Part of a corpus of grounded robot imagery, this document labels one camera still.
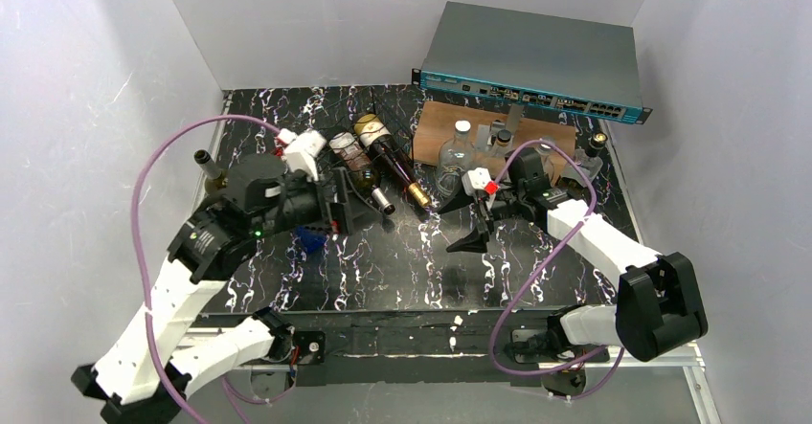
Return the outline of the blue square glass bottle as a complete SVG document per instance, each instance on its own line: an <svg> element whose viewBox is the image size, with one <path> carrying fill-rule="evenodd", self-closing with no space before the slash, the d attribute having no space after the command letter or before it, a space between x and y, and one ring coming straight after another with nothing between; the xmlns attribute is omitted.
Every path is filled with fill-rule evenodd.
<svg viewBox="0 0 812 424"><path fill-rule="evenodd" d="M302 226L294 230L294 235L299 240L301 248L307 255L321 251L327 243L326 235L311 231Z"/></svg>

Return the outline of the clear bottle grey label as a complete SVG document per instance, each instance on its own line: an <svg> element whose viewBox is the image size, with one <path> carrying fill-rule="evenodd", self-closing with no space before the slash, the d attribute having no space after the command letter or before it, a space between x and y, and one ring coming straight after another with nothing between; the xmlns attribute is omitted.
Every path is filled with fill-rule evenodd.
<svg viewBox="0 0 812 424"><path fill-rule="evenodd" d="M454 130L453 137L441 145L436 166L436 186L442 198L450 197L462 183L462 176L475 156L475 147L469 140L471 123L456 121Z"/></svg>

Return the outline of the clear bottle gold label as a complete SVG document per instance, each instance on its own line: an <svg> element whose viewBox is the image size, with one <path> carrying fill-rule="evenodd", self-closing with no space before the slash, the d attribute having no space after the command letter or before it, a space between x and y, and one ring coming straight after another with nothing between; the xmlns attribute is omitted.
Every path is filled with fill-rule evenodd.
<svg viewBox="0 0 812 424"><path fill-rule="evenodd" d="M568 188L587 189L598 176L603 160L600 153L606 147L608 137L602 132L593 134L585 147L578 148L572 160L573 165L566 165L559 182Z"/></svg>

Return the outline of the dark bottle gold foil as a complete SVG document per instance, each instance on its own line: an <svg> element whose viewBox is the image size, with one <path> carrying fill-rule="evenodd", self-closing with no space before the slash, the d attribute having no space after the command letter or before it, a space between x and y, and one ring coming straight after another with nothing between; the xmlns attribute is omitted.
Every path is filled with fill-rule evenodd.
<svg viewBox="0 0 812 424"><path fill-rule="evenodd" d="M386 125L375 115L366 114L352 126L353 132L375 162L381 162L422 208L431 204L405 151Z"/></svg>

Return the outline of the dark bottle brown label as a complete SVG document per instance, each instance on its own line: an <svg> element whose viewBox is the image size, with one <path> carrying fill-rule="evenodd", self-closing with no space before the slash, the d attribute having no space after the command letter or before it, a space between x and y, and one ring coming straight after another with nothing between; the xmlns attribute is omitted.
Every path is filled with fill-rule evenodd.
<svg viewBox="0 0 812 424"><path fill-rule="evenodd" d="M204 191L207 194L215 193L227 186L227 170L214 161L208 150L196 150L193 159L204 174Z"/></svg>

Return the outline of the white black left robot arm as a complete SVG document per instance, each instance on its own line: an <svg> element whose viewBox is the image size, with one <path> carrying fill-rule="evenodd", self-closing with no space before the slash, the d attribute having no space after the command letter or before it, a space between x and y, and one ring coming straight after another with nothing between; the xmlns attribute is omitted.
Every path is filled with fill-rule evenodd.
<svg viewBox="0 0 812 424"><path fill-rule="evenodd" d="M290 160L254 154L231 167L180 227L147 299L120 339L72 383L103 403L107 423L169 423L203 386L246 363L285 363L303 355L312 333L298 334L280 313L261 309L235 328L189 348L180 342L204 306L268 236L303 227L352 234L370 212L338 167L310 176Z"/></svg>

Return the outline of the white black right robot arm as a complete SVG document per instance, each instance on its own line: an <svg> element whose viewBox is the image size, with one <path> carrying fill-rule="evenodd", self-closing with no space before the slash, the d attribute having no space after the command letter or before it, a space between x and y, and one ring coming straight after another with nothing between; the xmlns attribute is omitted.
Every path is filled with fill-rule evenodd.
<svg viewBox="0 0 812 424"><path fill-rule="evenodd" d="M691 261L663 255L591 212L587 202L551 185L540 156L529 147L507 160L509 183L483 167L469 170L439 211L473 206L476 226L447 252L483 254L498 221L521 217L593 264L617 291L609 305L577 304L547 319L547 329L507 351L554 357L578 346L618 346L650 361L705 336L709 324Z"/></svg>

